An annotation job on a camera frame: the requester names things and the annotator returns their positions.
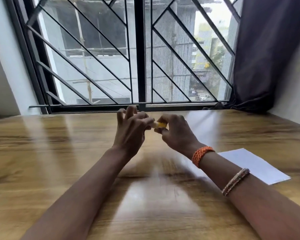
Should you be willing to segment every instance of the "window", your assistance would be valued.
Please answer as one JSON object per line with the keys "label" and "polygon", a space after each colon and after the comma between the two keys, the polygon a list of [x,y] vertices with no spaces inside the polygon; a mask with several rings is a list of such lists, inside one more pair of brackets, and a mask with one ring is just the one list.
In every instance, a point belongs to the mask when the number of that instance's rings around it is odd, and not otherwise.
{"label": "window", "polygon": [[[98,2],[76,2],[78,9],[124,54],[126,55],[125,27],[119,18],[108,8],[100,7]],[[83,15],[76,12],[70,3],[55,1],[58,20],[63,26],[95,56],[114,56],[120,53],[91,25]],[[124,18],[124,7],[115,6],[113,10]],[[67,56],[90,56],[70,35],[61,29]]]}

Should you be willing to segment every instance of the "wooden table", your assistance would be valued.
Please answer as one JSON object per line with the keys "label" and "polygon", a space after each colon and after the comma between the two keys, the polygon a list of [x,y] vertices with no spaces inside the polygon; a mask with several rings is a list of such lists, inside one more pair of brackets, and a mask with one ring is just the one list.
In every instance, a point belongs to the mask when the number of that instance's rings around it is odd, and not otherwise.
{"label": "wooden table", "polygon": [[[245,148],[287,173],[292,180],[274,187],[300,205],[300,125],[232,110],[176,113],[216,151]],[[115,131],[115,113],[0,120],[0,239],[19,239],[112,146]],[[88,239],[258,237],[202,171],[147,131]]]}

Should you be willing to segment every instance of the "orange crocheted bracelet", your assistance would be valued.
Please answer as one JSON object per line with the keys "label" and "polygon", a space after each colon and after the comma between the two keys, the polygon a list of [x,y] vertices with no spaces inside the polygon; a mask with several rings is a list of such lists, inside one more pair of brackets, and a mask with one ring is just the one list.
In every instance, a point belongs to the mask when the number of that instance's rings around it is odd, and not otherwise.
{"label": "orange crocheted bracelet", "polygon": [[197,167],[199,167],[199,162],[200,162],[201,158],[207,152],[215,152],[215,150],[210,146],[205,146],[205,147],[202,147],[202,148],[196,150],[196,152],[193,154],[192,159],[191,159],[193,164],[196,165]]}

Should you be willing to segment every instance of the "metal window grill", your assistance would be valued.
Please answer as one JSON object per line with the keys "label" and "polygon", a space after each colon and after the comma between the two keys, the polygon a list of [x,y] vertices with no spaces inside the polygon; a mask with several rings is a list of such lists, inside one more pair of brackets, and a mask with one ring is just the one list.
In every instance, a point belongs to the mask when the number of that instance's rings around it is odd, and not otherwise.
{"label": "metal window grill", "polygon": [[[62,0],[63,2],[67,2],[67,5],[70,5],[75,11],[80,37],[76,37],[73,33],[71,33],[55,16],[51,14],[46,8],[46,3],[49,0],[39,0],[37,5],[34,6],[32,0],[6,0],[8,4],[8,8],[10,14],[13,17],[17,17],[17,20],[13,20],[13,24],[16,29],[16,33],[18,35],[18,39],[20,42],[20,46],[22,48],[22,52],[25,57],[26,65],[29,70],[30,77],[32,79],[33,87],[35,89],[36,95],[38,97],[38,101],[40,105],[34,105],[31,107],[40,107],[43,113],[70,113],[70,112],[93,112],[93,111],[115,111],[120,107],[126,107],[129,104],[136,104],[140,109],[143,110],[181,110],[181,109],[200,109],[202,105],[213,105],[219,102],[216,94],[210,91],[205,84],[205,81],[202,81],[202,77],[206,77],[207,73],[203,73],[200,75],[197,71],[194,70],[193,67],[189,65],[189,62],[184,60],[183,55],[180,55],[180,52],[176,51],[177,47],[191,47],[191,52],[194,50],[195,52],[200,52],[202,56],[205,58],[206,62],[211,65],[212,70],[220,76],[220,80],[223,80],[227,86],[227,91],[231,91],[231,72],[233,67],[233,60],[235,57],[235,44],[231,47],[231,45],[227,42],[222,32],[218,29],[216,24],[212,21],[205,8],[201,4],[204,0],[124,0],[124,19],[121,18],[114,10],[113,6],[119,0],[83,0],[87,2],[99,2],[102,3],[109,12],[116,16],[116,18],[120,21],[120,25],[123,25],[126,29],[126,48],[119,47],[112,42],[110,37],[107,37],[99,28],[99,24],[96,25],[92,22],[87,15],[78,8],[77,1],[78,0]],[[231,64],[229,68],[229,74],[225,76],[225,74],[220,70],[217,64],[212,60],[211,56],[204,49],[204,42],[196,39],[193,35],[193,31],[189,30],[184,21],[178,16],[178,12],[173,9],[173,5],[180,1],[183,2],[185,7],[192,5],[193,8],[196,8],[197,12],[199,12],[208,25],[211,27],[217,39],[220,40],[221,44],[225,47],[226,51],[231,56]],[[227,6],[228,10],[231,12],[231,15],[235,19],[237,23],[240,22],[240,15],[237,13],[233,4],[230,0],[223,0],[224,4]],[[129,20],[128,20],[128,11],[127,11],[127,3],[129,5],[134,5],[135,12],[135,47],[130,47],[130,37],[129,37]],[[160,13],[160,15],[154,20],[154,6],[165,8]],[[145,9],[150,8],[150,46],[146,47],[146,31],[145,31]],[[66,54],[65,51],[69,51],[66,49],[59,49],[52,45],[52,43],[47,40],[42,34],[42,29],[40,27],[40,23],[38,21],[38,16],[40,13],[44,13],[47,17],[49,17],[55,24],[60,27],[64,33],[66,33],[69,37],[71,37],[80,48],[75,49],[82,53],[82,58],[84,60],[84,64],[86,65],[86,56],[93,58],[94,61],[99,63],[106,71],[109,72],[113,76],[113,79],[107,80],[97,80],[91,78],[87,72],[84,72],[78,65],[76,65]],[[179,30],[184,32],[184,36],[187,37],[189,41],[183,41],[179,43],[171,44],[162,32],[162,27],[158,28],[160,21],[164,18],[164,15],[170,15],[174,22],[174,25],[178,25]],[[101,48],[87,48],[85,44],[84,37],[82,35],[81,30],[81,21],[85,20],[88,24],[90,24],[91,28],[97,31]],[[154,44],[154,35],[156,35],[156,44]],[[102,48],[101,37],[105,39],[112,48],[106,47]],[[63,59],[70,67],[76,70],[84,79],[82,81],[72,82],[72,84],[86,82],[88,84],[88,90],[91,86],[97,88],[100,92],[102,92],[107,98],[109,98],[110,103],[99,105],[97,100],[92,101],[91,92],[89,92],[89,96],[85,96],[78,89],[74,88],[73,85],[70,84],[68,80],[64,77],[61,77],[51,64],[49,63],[49,57],[47,55],[47,49],[51,49],[52,52],[55,52],[61,59]],[[132,79],[132,57],[131,50],[136,49],[136,71],[137,71],[137,86],[133,86]],[[154,57],[154,49],[168,49],[171,52],[171,56],[173,56],[173,62],[179,62],[180,66],[182,66],[181,74],[168,74],[168,72],[160,65],[160,62],[156,60]],[[102,52],[108,50],[115,50],[120,57],[123,57],[128,62],[128,70],[129,77],[119,78],[117,74],[115,74],[111,68],[108,67],[96,54],[96,51]],[[149,71],[147,71],[146,64],[146,53],[150,50],[150,77],[147,77]],[[155,74],[154,68],[159,71],[162,75]],[[209,101],[194,101],[189,96],[189,91],[186,91],[184,88],[180,87],[178,84],[178,77],[187,77],[187,80],[193,79],[194,82],[199,84],[202,88],[204,88],[207,92],[208,97],[211,99]],[[147,85],[147,78],[151,80],[150,91]],[[171,92],[173,90],[178,91],[180,96],[183,99],[180,100],[168,100],[157,88],[154,86],[154,79],[156,79],[156,87],[160,88],[160,82],[157,82],[157,79],[167,79],[169,83],[171,83]],[[56,88],[56,80],[60,82],[63,86],[71,90],[82,102],[85,104],[67,104],[63,99],[58,95],[58,90]],[[121,104],[119,99],[115,98],[110,94],[109,89],[105,88],[100,82],[102,81],[118,81],[125,89],[130,92],[130,103],[129,104]],[[133,96],[133,90],[138,90],[138,97],[135,98]],[[150,101],[147,101],[147,94],[150,94]],[[154,101],[154,95],[160,99],[160,101]]]}

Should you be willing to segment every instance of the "white paper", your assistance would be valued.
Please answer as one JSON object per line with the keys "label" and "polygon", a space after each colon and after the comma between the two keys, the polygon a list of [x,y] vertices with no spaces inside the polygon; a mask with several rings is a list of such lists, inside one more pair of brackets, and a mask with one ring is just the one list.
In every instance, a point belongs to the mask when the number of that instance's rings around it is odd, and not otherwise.
{"label": "white paper", "polygon": [[268,185],[291,179],[291,177],[279,171],[261,157],[256,156],[244,148],[220,152],[219,155],[241,168],[250,169],[251,174]]}

